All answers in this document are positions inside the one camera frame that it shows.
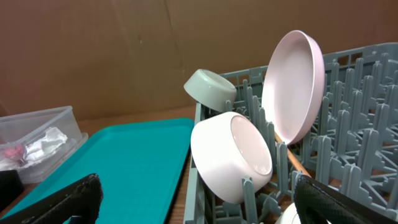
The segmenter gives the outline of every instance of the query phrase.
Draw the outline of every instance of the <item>gray plastic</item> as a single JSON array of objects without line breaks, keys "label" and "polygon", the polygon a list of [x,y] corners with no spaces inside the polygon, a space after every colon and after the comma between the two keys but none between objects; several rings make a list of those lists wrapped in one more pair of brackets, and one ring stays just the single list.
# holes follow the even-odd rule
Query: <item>gray plastic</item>
[{"label": "gray plastic", "polygon": [[[341,57],[348,57],[348,64],[339,64]],[[323,59],[326,88],[318,118],[292,151],[304,167],[316,171],[314,178],[320,182],[339,180],[341,185],[330,187],[398,220],[398,43],[336,52]],[[279,176],[278,183],[268,183],[275,193],[256,197],[250,177],[243,179],[244,220],[240,205],[215,205],[214,194],[201,181],[191,160],[184,223],[259,223],[269,213],[282,213],[278,201],[283,195],[293,196],[300,172],[289,169],[286,145],[275,144],[274,125],[265,120],[259,103],[266,70],[263,66],[222,76],[237,83],[236,101],[234,105],[226,102],[227,111],[250,119],[269,147],[274,172]],[[239,82],[245,75],[248,80]],[[217,114],[198,103],[195,123]],[[383,192],[390,195],[388,201]],[[254,211],[254,202],[260,213]]]}]

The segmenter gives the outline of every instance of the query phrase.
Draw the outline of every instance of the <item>brown cardboard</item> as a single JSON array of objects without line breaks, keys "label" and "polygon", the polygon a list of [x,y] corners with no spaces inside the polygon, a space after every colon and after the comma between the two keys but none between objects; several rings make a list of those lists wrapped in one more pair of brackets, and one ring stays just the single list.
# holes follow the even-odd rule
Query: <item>brown cardboard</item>
[{"label": "brown cardboard", "polygon": [[323,53],[398,41],[398,1],[0,1],[0,115],[78,119],[191,105],[198,68],[266,65],[290,30]]}]

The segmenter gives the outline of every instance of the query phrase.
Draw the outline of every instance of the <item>pink bowl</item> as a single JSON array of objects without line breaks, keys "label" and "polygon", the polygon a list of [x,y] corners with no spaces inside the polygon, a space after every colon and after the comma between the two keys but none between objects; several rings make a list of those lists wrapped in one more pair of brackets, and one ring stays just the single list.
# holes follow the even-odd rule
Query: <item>pink bowl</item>
[{"label": "pink bowl", "polygon": [[269,62],[262,106],[266,120],[286,144],[301,140],[317,117],[325,86],[325,66],[318,44],[295,30],[279,42]]}]

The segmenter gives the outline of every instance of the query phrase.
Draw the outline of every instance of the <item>turquoise plastic tray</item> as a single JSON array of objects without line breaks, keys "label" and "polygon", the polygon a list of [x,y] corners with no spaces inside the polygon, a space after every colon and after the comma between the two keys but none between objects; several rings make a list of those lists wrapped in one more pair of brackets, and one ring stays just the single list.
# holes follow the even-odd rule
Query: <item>turquoise plastic tray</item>
[{"label": "turquoise plastic tray", "polygon": [[7,215],[96,173],[104,192],[96,223],[163,223],[192,129],[192,120],[172,119],[98,131]]}]

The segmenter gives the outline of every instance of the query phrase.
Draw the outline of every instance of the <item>white bowl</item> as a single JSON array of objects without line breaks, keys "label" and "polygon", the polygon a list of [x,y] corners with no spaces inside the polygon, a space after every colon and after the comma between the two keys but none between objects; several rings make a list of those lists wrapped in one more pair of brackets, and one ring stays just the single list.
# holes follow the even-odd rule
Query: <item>white bowl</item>
[{"label": "white bowl", "polygon": [[289,32],[269,62],[262,106],[266,120],[286,144],[302,139],[317,117],[325,86],[325,66],[318,44],[302,31]]},{"label": "white bowl", "polygon": [[255,191],[271,179],[267,144],[256,127],[238,113],[226,112],[195,125],[191,149],[203,181],[226,202],[243,201],[242,178],[251,177]]},{"label": "white bowl", "polygon": [[198,69],[184,84],[184,89],[197,102],[219,112],[226,111],[227,100],[233,105],[236,98],[232,83],[205,69]]},{"label": "white bowl", "polygon": [[291,203],[283,214],[278,218],[275,224],[301,224],[300,217],[297,213],[296,205]]}]

